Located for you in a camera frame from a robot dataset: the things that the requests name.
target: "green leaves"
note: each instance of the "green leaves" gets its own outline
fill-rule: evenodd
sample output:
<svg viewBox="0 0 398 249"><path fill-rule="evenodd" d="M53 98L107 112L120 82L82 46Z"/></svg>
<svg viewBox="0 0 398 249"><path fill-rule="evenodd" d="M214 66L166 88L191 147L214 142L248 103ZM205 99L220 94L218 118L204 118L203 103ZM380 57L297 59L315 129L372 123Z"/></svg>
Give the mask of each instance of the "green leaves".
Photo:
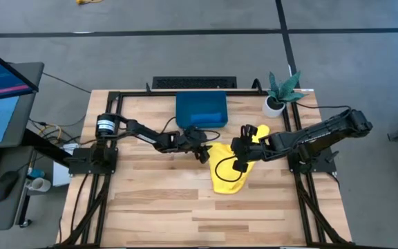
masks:
<svg viewBox="0 0 398 249"><path fill-rule="evenodd" d="M285 96L284 98L281 98L281 100L284 102L294 102L294 101L300 100L301 98L303 98L305 96L306 96L306 94L303 94L303 93L290 93L289 95Z"/></svg>
<svg viewBox="0 0 398 249"><path fill-rule="evenodd" d="M291 76L290 79L281 84L281 86L279 87L279 96L278 96L279 100L286 98L290 93L292 93L300 77L301 77L301 72L299 71L293 76Z"/></svg>
<svg viewBox="0 0 398 249"><path fill-rule="evenodd" d="M268 91L268 95L274 98L277 102L295 102L305 96L303 93L293 93L294 87L296 87L301 72L295 73L290 79L280 84L276 83L276 77L272 72L269 72L269 84L271 91Z"/></svg>

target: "white pot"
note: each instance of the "white pot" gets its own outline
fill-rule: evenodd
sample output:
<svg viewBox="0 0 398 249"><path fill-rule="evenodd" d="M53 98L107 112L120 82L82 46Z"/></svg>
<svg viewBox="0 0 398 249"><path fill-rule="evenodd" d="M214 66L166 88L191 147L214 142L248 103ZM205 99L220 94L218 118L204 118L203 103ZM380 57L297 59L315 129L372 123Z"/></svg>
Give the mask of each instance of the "white pot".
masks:
<svg viewBox="0 0 398 249"><path fill-rule="evenodd" d="M265 114L265 116L267 116L269 118L275 118L275 117L279 116L280 114L282 114L282 111L285 108L285 104L282 104L282 108L275 110L275 109L269 107L269 105L267 103L268 98L269 98L269 96L267 98L265 98L265 101L262 106L263 114Z"/></svg>

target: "potted plant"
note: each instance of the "potted plant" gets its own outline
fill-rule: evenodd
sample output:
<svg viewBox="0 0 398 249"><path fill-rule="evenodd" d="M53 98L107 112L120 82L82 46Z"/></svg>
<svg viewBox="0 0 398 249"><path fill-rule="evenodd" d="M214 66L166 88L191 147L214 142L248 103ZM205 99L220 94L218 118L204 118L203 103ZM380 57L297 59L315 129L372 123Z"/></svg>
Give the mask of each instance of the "potted plant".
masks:
<svg viewBox="0 0 398 249"><path fill-rule="evenodd" d="M262 111L267 117L275 118L279 116L287 102L294 102L305 96L303 93L293 92L300 76L301 72L299 71L284 83L277 85L276 77L274 77L272 72L269 72L271 90L268 91L268 97L265 99L265 103L262 106Z"/></svg>

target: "white cup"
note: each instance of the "white cup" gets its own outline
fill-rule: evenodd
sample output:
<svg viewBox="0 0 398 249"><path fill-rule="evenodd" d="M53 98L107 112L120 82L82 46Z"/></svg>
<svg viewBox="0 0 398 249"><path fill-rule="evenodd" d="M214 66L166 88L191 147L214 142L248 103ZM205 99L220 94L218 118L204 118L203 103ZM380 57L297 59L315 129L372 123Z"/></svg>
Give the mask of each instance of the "white cup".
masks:
<svg viewBox="0 0 398 249"><path fill-rule="evenodd" d="M52 184L50 183L50 181L43 179L43 178L36 178L26 187L29 190L47 192L51 188L51 186L52 186Z"/></svg>

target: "keyboard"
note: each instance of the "keyboard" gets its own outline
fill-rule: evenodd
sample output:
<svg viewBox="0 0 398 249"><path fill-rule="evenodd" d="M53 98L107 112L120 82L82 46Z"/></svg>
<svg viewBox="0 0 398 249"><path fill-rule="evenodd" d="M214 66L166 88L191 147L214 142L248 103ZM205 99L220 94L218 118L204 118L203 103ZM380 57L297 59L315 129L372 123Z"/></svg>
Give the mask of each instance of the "keyboard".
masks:
<svg viewBox="0 0 398 249"><path fill-rule="evenodd" d="M236 77L153 77L153 89L234 89Z"/></svg>

